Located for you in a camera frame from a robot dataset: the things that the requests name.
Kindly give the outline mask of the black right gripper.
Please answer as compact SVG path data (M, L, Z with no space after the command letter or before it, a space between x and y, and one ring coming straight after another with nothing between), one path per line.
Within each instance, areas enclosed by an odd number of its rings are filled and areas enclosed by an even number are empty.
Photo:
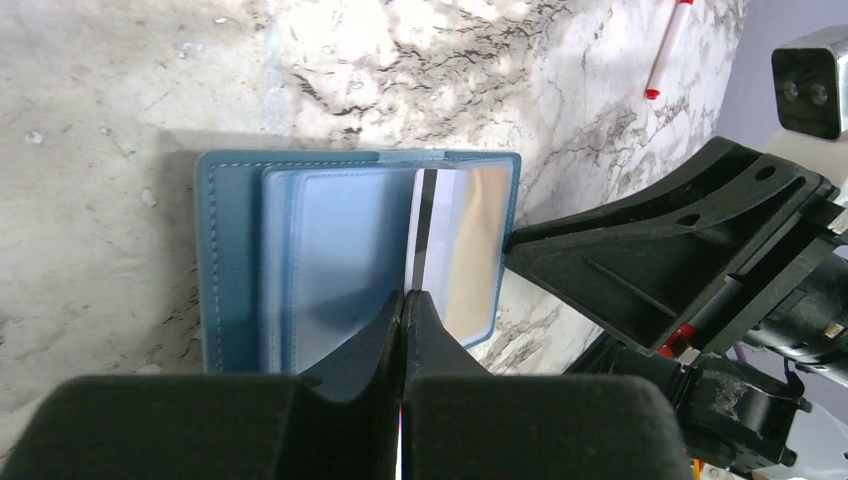
M847 204L818 175L709 140L623 199L517 230L508 267L604 331L575 373L654 384L688 453L735 474L843 474Z

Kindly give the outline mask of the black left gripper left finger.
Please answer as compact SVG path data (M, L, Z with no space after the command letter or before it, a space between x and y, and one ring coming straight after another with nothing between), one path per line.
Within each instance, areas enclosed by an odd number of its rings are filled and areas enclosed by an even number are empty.
M300 375L88 376L37 409L5 479L391 479L400 292Z

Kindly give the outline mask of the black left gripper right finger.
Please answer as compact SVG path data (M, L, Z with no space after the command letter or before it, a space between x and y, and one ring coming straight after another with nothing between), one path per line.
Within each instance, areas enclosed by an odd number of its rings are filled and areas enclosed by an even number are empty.
M689 479L669 402L634 376L503 376L408 293L401 472L406 479Z

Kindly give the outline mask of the blue leather card holder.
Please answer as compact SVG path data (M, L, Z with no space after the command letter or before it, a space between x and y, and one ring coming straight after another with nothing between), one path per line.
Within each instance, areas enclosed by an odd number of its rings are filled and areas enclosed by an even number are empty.
M422 169L512 169L498 304L521 164L507 151L202 155L195 211L205 370L302 373L370 323L391 293L407 292L412 192ZM490 334L468 347L492 335L496 311Z

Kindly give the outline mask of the gold credit card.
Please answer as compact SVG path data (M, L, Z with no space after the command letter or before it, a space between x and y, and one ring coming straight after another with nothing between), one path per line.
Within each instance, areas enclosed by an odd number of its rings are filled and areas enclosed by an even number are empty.
M479 166L466 173L443 323L468 347L484 340L494 325L512 169Z

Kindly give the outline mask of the silver magnetic stripe card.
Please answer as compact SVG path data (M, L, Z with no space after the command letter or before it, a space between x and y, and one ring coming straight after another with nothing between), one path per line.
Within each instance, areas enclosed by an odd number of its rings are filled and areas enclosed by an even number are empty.
M428 292L442 318L469 181L468 171L454 169L422 169L414 178L404 290Z

